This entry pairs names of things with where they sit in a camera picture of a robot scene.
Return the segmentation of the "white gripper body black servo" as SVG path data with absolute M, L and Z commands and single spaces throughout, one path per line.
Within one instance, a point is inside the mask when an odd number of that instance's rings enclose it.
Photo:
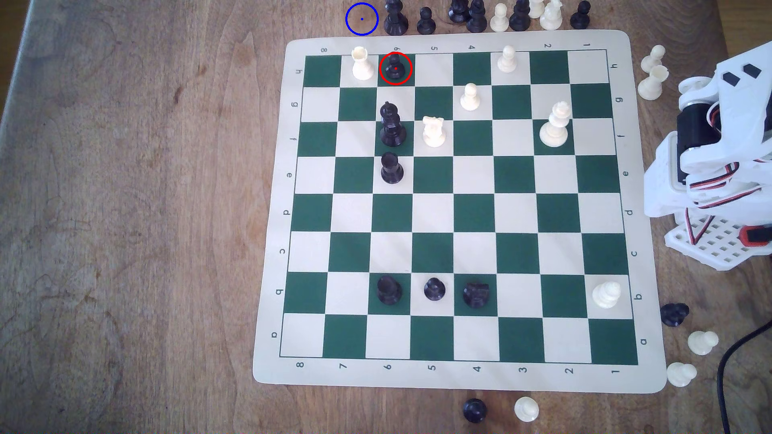
M 709 77 L 691 77 L 679 84 L 679 92 L 683 96 L 687 92 L 707 86 L 711 80 L 712 78 Z M 719 141 L 719 133 L 706 119 L 711 105 L 712 102 L 690 100 L 689 104 L 680 108 L 681 112 L 677 117 L 676 178 L 679 183 L 685 186 L 687 173 L 682 170 L 682 154 L 693 147 Z M 724 179 L 722 181 L 717 181 L 717 179 L 708 181 L 708 184 L 704 184 L 702 187 L 723 187 Z

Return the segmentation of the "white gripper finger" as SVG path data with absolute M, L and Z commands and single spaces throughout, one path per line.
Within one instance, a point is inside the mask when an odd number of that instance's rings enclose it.
M 669 133 L 656 148 L 644 175 L 644 214 L 650 218 L 683 213 L 690 200 L 678 180 L 677 134 Z

